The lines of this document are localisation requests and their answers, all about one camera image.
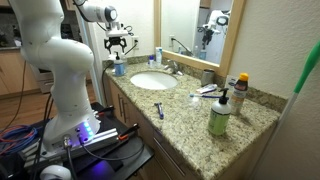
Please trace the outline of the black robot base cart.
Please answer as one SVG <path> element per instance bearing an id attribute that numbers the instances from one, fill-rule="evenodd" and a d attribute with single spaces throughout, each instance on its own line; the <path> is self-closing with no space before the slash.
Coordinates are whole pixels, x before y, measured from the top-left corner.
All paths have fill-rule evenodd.
<path id="1" fill-rule="evenodd" d="M 81 156 L 71 153 L 79 180 L 128 180 L 154 157 L 154 150 L 136 133 L 123 141 L 88 150 L 97 157 L 87 154 L 83 148 L 80 148 Z M 0 180 L 29 180 L 31 174 L 24 168 L 25 163 L 20 153 L 2 158 Z"/>

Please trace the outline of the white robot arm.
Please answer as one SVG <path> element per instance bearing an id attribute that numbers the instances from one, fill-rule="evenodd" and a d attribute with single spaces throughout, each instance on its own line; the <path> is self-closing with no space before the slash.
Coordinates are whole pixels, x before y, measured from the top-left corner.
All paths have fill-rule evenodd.
<path id="1" fill-rule="evenodd" d="M 43 147 L 56 152 L 64 136 L 74 147 L 78 137 L 92 140 L 100 128 L 86 89 L 86 73 L 94 63 L 91 49 L 61 37 L 64 13 L 60 0 L 8 0 L 20 28 L 21 54 L 40 69 L 53 73 L 51 94 L 57 115 L 46 125 Z"/>

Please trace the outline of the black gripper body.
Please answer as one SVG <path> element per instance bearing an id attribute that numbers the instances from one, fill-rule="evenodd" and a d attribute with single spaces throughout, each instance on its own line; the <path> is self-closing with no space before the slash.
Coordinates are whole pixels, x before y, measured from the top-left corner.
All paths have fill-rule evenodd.
<path id="1" fill-rule="evenodd" d="M 121 37 L 109 37 L 108 39 L 104 40 L 104 47 L 107 50 L 110 50 L 112 46 L 119 45 L 122 49 L 127 47 L 127 42 L 125 38 Z"/>

